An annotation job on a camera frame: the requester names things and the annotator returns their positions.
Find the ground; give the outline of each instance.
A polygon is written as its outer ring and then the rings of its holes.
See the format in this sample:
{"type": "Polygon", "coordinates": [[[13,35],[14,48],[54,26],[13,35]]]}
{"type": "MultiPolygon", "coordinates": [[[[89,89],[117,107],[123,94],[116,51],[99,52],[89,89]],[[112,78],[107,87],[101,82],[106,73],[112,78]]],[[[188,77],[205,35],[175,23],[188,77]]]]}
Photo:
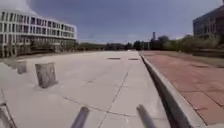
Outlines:
{"type": "Polygon", "coordinates": [[[206,124],[224,123],[222,59],[160,51],[140,54],[173,84],[206,124]]]}
{"type": "Polygon", "coordinates": [[[6,101],[18,128],[69,128],[82,106],[90,109],[85,128],[143,128],[136,110],[140,104],[156,127],[170,127],[155,85],[136,51],[24,60],[28,72],[22,75],[0,63],[1,101],[6,101]],[[55,63],[58,83],[41,89],[35,64],[48,62],[55,63]]]}

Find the distant building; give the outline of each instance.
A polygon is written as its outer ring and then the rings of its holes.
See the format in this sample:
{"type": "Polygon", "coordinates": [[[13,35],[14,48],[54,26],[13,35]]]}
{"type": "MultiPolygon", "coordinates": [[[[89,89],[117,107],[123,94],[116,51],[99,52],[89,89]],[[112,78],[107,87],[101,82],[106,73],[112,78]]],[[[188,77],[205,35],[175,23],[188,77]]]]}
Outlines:
{"type": "Polygon", "coordinates": [[[65,50],[76,41],[76,26],[12,10],[0,10],[0,57],[16,56],[47,45],[65,50]]]}
{"type": "Polygon", "coordinates": [[[193,21],[194,36],[201,38],[224,36],[224,6],[193,21]]]}

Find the low wall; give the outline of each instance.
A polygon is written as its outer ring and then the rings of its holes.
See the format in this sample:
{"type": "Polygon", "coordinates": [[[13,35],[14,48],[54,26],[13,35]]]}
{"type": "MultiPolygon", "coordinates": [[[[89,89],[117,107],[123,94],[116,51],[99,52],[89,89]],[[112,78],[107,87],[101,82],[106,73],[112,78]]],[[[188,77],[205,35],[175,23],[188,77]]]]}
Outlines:
{"type": "Polygon", "coordinates": [[[172,128],[192,128],[205,126],[203,120],[174,86],[141,56],[160,94],[172,128]]]}

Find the concrete block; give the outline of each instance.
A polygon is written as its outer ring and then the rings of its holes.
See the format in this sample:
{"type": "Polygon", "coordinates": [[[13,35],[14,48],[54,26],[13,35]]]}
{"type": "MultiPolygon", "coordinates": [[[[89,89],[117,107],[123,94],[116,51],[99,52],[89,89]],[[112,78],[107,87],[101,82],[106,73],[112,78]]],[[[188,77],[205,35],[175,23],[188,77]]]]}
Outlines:
{"type": "Polygon", "coordinates": [[[17,72],[18,74],[23,74],[27,72],[26,61],[18,61],[17,62],[17,72]]]}
{"type": "Polygon", "coordinates": [[[54,63],[35,64],[38,84],[42,88],[47,88],[56,84],[54,63]]]}

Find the red brick walkway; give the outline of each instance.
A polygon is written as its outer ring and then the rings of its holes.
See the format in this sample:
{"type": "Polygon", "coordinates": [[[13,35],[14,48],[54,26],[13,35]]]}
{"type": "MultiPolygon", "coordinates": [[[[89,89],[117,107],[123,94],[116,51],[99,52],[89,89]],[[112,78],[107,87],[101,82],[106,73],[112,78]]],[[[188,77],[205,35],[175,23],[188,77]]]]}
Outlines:
{"type": "Polygon", "coordinates": [[[142,52],[175,86],[206,124],[224,123],[224,69],[142,52]]]}

